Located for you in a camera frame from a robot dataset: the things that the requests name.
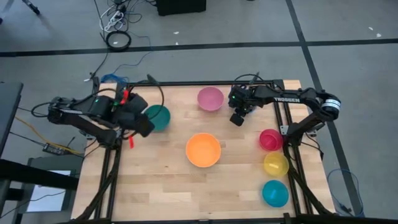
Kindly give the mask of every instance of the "black box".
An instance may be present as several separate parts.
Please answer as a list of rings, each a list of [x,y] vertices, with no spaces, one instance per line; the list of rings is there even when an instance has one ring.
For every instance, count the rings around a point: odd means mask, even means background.
[[[156,0],[157,12],[160,16],[206,10],[206,0]]]

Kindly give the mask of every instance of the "gray floor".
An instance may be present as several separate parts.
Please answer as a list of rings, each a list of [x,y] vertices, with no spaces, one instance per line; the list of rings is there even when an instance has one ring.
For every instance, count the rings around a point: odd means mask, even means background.
[[[93,1],[33,1],[43,16],[36,17],[16,1],[0,26],[0,52],[105,47],[99,37]],[[105,1],[98,2],[100,11],[107,9]],[[306,40],[398,38],[397,1],[293,0],[293,4]],[[152,45],[298,41],[285,1],[208,0],[204,13],[168,17],[159,17],[148,4],[140,4],[136,11],[144,18],[131,26],[131,31],[149,35]],[[133,38],[132,45],[147,46],[147,42]],[[394,101],[398,45],[310,47],[310,53],[324,89],[343,102],[336,126],[350,169],[359,178],[366,216],[398,219],[398,180],[394,175],[398,171],[398,105]],[[121,63],[136,63],[144,54],[110,54],[98,75],[113,72]],[[24,83],[24,108],[55,96],[81,98],[91,91],[91,84],[83,80],[103,57],[104,54],[85,54],[0,58],[0,80]],[[302,86],[313,86],[300,47],[152,52],[138,67],[123,68],[117,74],[128,76],[132,82],[147,73],[159,81],[193,81],[230,80],[257,71],[266,79],[299,79]],[[18,111],[17,115],[54,142],[66,144],[76,136],[74,149],[85,144],[74,128],[50,124],[25,111]],[[17,121],[12,130],[38,140]],[[338,168],[338,163],[327,128],[320,131],[318,141],[325,152],[325,172],[329,173]],[[10,136],[2,157],[26,164],[28,158],[40,156],[49,155],[41,152],[40,146]],[[336,176],[330,187],[341,202],[350,206],[343,184],[341,177]],[[4,210],[14,206],[7,203]],[[69,213],[28,214],[22,222],[55,223],[67,220]],[[0,223],[10,223],[11,218],[9,215]]]

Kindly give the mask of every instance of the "wooden table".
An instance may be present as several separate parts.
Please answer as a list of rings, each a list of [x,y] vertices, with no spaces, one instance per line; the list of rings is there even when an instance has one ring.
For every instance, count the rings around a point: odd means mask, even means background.
[[[300,88],[298,80],[284,83],[287,90]],[[102,84],[101,88],[115,86]],[[237,127],[229,121],[233,113],[227,101],[230,86],[218,86],[224,93],[224,105],[214,113],[197,105],[197,93],[202,88],[162,87],[165,106],[171,112],[167,130],[147,138],[137,135],[133,149],[128,142],[123,144],[112,221],[277,218],[285,212],[294,216],[291,197],[282,208],[268,206],[261,197],[261,189],[268,180],[278,179],[289,187],[287,176],[271,177],[262,167],[267,152],[259,146],[259,134],[267,128],[279,128],[273,105],[258,108]],[[134,91],[148,104],[160,104],[157,87],[137,87]],[[111,91],[102,93],[114,96]],[[305,105],[290,104],[290,111],[295,122],[308,115]],[[211,133],[220,141],[221,158],[212,167],[198,168],[187,159],[185,145],[195,133]],[[313,144],[306,137],[303,142]],[[302,145],[300,153],[308,186],[327,209],[334,211],[319,152]],[[72,218],[84,211],[97,192],[103,158],[104,149],[98,149],[85,159]],[[108,195],[104,196],[103,216]],[[300,190],[299,197],[305,211]]]

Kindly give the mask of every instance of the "red clip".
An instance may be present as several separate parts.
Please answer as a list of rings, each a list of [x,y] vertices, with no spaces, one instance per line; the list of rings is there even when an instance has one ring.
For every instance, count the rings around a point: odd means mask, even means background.
[[[121,105],[125,104],[127,102],[127,99],[129,98],[129,92],[127,90],[123,91],[123,99],[120,102]]]
[[[130,149],[134,148],[134,141],[132,140],[132,136],[129,136],[129,142],[130,142]]]

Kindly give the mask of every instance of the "plastic bowl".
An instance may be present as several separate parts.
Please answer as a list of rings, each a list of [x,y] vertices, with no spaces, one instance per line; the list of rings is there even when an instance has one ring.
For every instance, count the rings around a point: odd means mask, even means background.
[[[205,87],[199,91],[198,103],[200,108],[207,111],[215,111],[221,108],[224,102],[224,94],[216,87]]]
[[[155,115],[162,105],[153,105],[150,106],[148,109],[145,110],[145,114],[148,115],[150,118],[151,116]],[[163,106],[160,113],[150,120],[154,125],[154,131],[163,131],[170,123],[170,111]]]
[[[267,151],[276,151],[283,143],[282,135],[274,129],[263,130],[260,134],[260,146]]]
[[[193,165],[210,167],[220,159],[221,146],[211,134],[199,133],[188,140],[185,153]]]
[[[278,180],[268,181],[262,188],[262,198],[274,208],[283,207],[289,199],[287,187]]]
[[[279,152],[270,152],[264,159],[264,170],[274,177],[282,177],[289,171],[289,162]]]

